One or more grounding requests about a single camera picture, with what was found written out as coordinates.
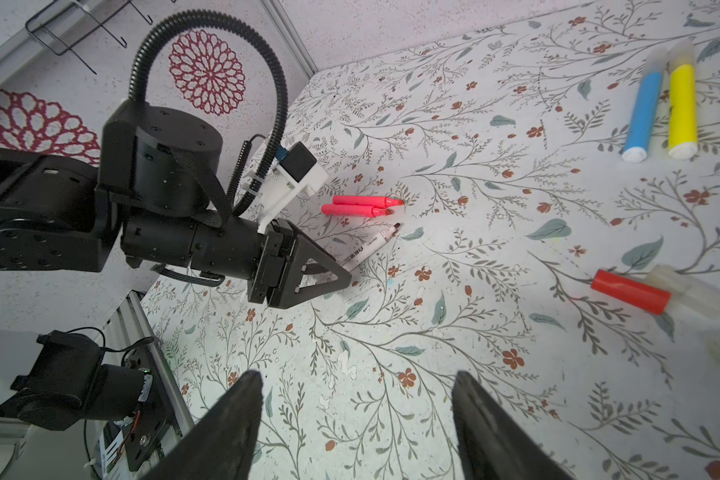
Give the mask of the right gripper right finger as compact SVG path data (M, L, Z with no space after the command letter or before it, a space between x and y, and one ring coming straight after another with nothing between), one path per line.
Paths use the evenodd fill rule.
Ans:
M458 452L467 479L568 479L468 372L452 389Z

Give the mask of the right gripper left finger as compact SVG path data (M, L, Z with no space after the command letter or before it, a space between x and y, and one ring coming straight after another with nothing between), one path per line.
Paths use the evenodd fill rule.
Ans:
M263 379L245 372L147 479L246 479L263 408Z

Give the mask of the yellow highlighter pen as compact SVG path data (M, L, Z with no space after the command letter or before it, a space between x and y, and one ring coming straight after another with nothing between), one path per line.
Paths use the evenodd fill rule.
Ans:
M695 89L695 49L686 38L669 52L670 117L668 154L673 159L690 160L698 152Z

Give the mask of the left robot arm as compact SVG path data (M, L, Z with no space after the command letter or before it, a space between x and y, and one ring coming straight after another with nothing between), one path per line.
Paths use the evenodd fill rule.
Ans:
M101 272L114 241L131 266L217 287L247 282L251 303L297 306L350 284L351 274L287 220L241 218L216 177L222 138L203 120L126 100L106 123L99 168L0 150L0 271ZM81 419L140 410L147 373L104 365L117 352L84 334L41 334L28 373L9 378L0 417L63 431Z

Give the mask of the red pen cap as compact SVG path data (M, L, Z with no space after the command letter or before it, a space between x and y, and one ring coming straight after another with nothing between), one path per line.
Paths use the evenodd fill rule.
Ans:
M672 298L669 291L605 270L597 271L591 288L653 315L661 315Z

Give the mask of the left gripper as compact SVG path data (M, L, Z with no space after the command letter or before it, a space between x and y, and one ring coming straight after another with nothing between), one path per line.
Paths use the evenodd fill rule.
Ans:
M261 255L247 282L249 303L288 309L346 289L352 275L293 223L273 220Z

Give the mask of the white marker pen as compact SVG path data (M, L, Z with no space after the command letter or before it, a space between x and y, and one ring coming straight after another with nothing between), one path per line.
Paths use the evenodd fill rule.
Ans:
M341 267L347 272L355 270L383 248L398 233L400 226L400 223L395 223L379 230L370 240L357 247L348 257L342 260L340 262Z

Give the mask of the blue highlighter pen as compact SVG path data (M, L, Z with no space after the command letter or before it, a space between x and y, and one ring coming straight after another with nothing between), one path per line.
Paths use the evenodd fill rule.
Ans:
M643 76L639 83L622 151L622 159L625 162L640 163L648 157L667 63L668 50L665 47L652 50L645 60Z

